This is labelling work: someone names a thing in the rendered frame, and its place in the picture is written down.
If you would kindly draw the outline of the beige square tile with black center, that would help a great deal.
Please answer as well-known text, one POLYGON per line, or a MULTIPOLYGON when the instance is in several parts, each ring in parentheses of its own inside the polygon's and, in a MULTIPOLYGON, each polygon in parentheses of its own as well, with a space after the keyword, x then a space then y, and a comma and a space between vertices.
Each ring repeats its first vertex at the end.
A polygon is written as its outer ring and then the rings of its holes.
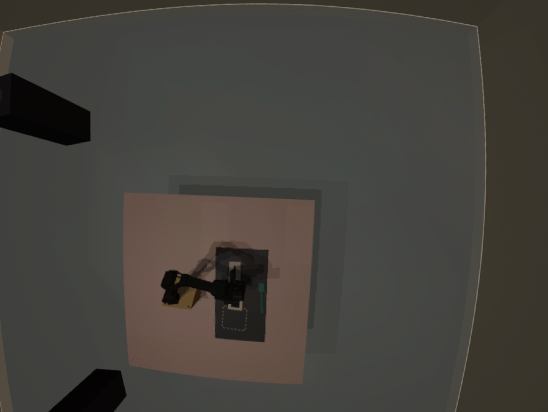
POLYGON ((234 303, 228 304, 228 309, 242 310, 242 301, 235 300, 234 303))

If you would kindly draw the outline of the green flat trowel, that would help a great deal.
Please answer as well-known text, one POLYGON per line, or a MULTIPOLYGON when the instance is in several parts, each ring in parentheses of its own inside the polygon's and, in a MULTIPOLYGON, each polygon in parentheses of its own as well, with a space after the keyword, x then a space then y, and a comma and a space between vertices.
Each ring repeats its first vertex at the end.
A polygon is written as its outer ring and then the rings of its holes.
POLYGON ((258 282, 258 292, 260 292, 260 306, 261 306, 261 313, 263 313, 263 296, 262 296, 262 292, 264 292, 264 282, 258 282))

